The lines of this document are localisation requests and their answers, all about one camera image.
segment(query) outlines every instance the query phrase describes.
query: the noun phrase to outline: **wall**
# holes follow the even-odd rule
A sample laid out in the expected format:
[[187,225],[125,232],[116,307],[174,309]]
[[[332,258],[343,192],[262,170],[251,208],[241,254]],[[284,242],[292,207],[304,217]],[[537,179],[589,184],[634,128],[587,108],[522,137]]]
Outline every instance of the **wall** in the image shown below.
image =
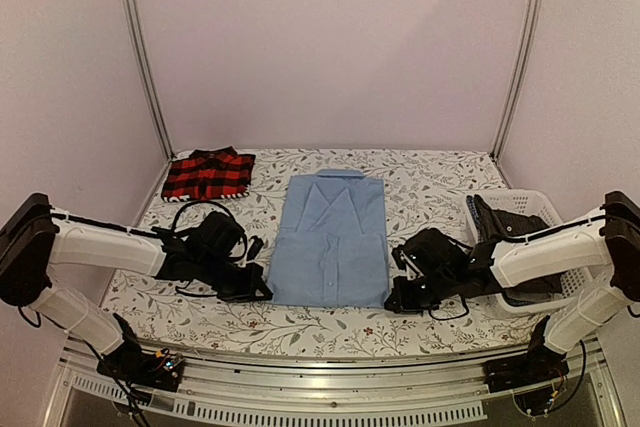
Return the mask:
[[488,150],[526,4],[138,1],[177,150]]
[[[163,160],[120,0],[0,0],[0,224],[34,191],[129,223]],[[67,271],[99,300],[110,272]],[[64,335],[0,305],[0,425],[39,425]]]
[[[543,0],[502,166],[569,219],[620,189],[640,203],[640,0]],[[601,331],[629,425],[640,425],[640,326]]]

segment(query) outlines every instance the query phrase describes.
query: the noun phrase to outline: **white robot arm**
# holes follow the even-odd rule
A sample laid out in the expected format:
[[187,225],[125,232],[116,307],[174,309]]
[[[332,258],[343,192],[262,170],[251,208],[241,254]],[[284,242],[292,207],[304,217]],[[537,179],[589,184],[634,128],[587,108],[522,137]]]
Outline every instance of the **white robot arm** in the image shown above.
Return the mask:
[[568,372],[566,354],[619,311],[640,301],[640,209],[621,192],[572,222],[520,237],[496,237],[465,254],[437,229],[394,249],[400,268],[421,274],[396,277],[385,308],[395,312],[437,308],[462,298],[504,292],[571,269],[601,272],[563,309],[535,328],[528,353],[485,364],[491,391],[550,380]]
[[231,255],[240,243],[246,254],[244,230],[220,212],[182,232],[146,231],[77,217],[33,194],[0,231],[0,299],[28,307],[86,341],[102,359],[99,372],[175,391],[181,374],[175,359],[164,355],[165,368],[158,369],[159,360],[142,352],[123,318],[61,284],[55,270],[73,264],[124,269],[158,280],[199,280],[227,302],[270,299],[262,267],[234,263],[244,256]]

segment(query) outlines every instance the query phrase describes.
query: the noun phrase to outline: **white plastic basket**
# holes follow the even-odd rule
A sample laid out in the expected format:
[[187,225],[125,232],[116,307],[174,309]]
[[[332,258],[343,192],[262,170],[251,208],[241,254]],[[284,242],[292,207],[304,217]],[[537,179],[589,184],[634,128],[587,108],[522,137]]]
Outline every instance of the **white plastic basket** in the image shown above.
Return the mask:
[[[492,209],[501,209],[522,215],[537,215],[544,220],[549,227],[562,224],[562,218],[553,208],[547,197],[535,190],[474,190],[469,191],[462,197],[462,208],[467,218],[467,229],[474,242],[478,242],[478,230],[471,211],[467,205],[467,196],[479,194]],[[511,305],[504,294],[495,294],[495,314],[497,317],[506,318],[523,316],[561,309],[567,305],[574,294],[580,290],[583,284],[592,280],[589,269],[575,269],[562,274],[560,283],[562,284],[562,299],[548,302],[539,302],[529,305]]]

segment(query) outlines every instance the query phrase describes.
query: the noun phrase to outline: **floral tablecloth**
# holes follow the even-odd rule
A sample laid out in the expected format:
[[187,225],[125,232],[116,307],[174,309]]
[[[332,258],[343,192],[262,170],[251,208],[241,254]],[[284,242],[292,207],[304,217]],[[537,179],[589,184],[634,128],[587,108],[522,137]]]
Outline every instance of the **floral tablecloth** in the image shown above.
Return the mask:
[[[287,185],[292,175],[324,168],[357,169],[385,180],[389,248],[424,227],[470,241],[461,210],[467,190],[504,188],[486,153],[411,150],[249,150],[257,156],[251,195],[222,201],[248,236],[265,240],[258,262],[268,268]],[[141,227],[168,227],[182,204],[156,194]],[[181,227],[197,225],[211,209],[198,205]],[[399,275],[390,265],[391,277]],[[396,357],[464,352],[526,343],[538,317],[501,320],[490,298],[469,301],[471,313],[439,322],[428,315],[395,315],[378,309],[317,309],[270,303],[225,304],[175,294],[176,284],[117,271],[103,307],[126,318],[142,338],[195,349],[298,357]],[[208,292],[204,285],[189,290]],[[447,301],[434,314],[462,312]]]

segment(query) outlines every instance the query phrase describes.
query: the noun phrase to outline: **folded plaid shirt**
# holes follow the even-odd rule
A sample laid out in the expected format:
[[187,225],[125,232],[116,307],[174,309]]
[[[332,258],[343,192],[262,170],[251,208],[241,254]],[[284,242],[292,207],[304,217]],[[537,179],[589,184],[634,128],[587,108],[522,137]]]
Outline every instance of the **folded plaid shirt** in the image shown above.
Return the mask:
[[249,195],[256,156],[239,155],[233,147],[194,150],[186,159],[171,163],[162,187],[165,202],[210,200]]

